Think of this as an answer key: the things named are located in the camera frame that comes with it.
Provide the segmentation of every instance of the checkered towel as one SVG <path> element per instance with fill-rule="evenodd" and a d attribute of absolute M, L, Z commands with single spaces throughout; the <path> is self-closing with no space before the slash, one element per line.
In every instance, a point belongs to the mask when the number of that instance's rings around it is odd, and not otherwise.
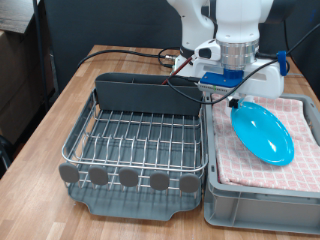
<path fill-rule="evenodd" d="M 272 112 L 289 131 L 294 159 L 287 166 L 259 160 L 239 140 L 224 113 L 226 101 L 213 106 L 217 163 L 221 183 L 295 191 L 320 192 L 320 147 L 303 115 L 303 103 L 290 99 L 255 97 L 255 103 Z"/>

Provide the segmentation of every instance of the wire dish rack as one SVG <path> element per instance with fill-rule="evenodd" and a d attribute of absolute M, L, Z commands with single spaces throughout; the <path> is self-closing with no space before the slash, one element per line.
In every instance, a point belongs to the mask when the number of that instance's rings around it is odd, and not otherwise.
<path fill-rule="evenodd" d="M 201 202 L 204 122 L 198 116 L 100 110 L 93 91 L 72 129 L 60 175 L 97 215 L 169 220 Z"/>

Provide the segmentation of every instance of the gray plastic tray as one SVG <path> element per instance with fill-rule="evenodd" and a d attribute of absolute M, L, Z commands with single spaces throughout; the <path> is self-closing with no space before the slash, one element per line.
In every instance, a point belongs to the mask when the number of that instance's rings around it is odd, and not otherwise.
<path fill-rule="evenodd" d="M 304 115 L 320 144 L 320 114 L 304 95 L 283 94 L 303 102 Z M 218 182 L 212 107 L 206 106 L 209 147 L 204 217 L 211 225 L 320 234 L 320 193 L 232 186 Z"/>

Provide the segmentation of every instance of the blue plate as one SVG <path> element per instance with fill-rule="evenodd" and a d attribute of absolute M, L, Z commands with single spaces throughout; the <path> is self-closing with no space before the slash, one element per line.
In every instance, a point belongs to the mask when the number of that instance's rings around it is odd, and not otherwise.
<path fill-rule="evenodd" d="M 243 144 L 261 160 L 284 166 L 294 157 L 292 138 L 285 126 L 267 109 L 239 101 L 232 109 L 232 126 Z"/>

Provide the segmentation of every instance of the metal wire grid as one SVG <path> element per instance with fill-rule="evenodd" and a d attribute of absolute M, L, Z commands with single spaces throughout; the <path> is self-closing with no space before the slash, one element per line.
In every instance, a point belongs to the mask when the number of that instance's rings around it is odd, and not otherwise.
<path fill-rule="evenodd" d="M 82 140 L 76 141 L 66 159 L 77 164 L 81 188 L 91 183 L 89 167 L 101 165 L 107 167 L 108 190 L 121 187 L 121 167 L 137 170 L 138 192 L 150 187 L 149 179 L 154 171 L 166 172 L 170 177 L 168 189 L 179 190 L 183 173 L 201 178 L 206 165 L 200 156 L 201 113 L 196 117 L 100 111 L 94 104 L 86 119 L 86 129 L 83 127 L 78 136 Z"/>

